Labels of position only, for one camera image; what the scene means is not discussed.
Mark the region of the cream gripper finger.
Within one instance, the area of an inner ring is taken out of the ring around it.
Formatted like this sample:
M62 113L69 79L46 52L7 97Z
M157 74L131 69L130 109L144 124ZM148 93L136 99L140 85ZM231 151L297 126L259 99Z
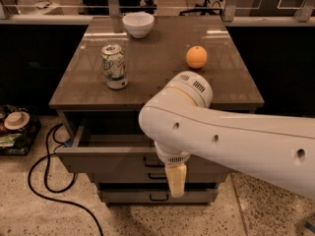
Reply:
M184 195L187 167L184 163L165 166L166 178L170 194L174 198L180 198Z

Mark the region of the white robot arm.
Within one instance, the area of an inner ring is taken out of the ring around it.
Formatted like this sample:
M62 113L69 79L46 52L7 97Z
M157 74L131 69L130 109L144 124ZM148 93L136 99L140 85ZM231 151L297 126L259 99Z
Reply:
M155 142L173 197L184 194L185 162L196 155L315 198L314 118L218 111L212 99L209 83L187 71L140 111L140 127Z

